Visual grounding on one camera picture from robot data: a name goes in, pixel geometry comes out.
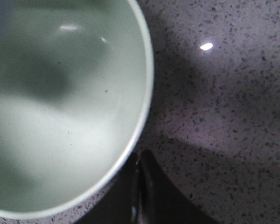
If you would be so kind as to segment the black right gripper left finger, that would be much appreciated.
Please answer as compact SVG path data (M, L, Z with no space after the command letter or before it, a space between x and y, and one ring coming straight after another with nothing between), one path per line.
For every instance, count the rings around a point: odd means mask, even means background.
M138 156L132 153L108 192L76 223L136 224L140 201L139 175Z

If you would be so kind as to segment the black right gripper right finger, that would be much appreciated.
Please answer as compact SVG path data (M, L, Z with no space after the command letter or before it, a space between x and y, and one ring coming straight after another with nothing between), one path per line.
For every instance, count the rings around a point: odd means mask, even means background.
M162 171L150 150L140 155L142 208L148 224L217 224L192 204Z

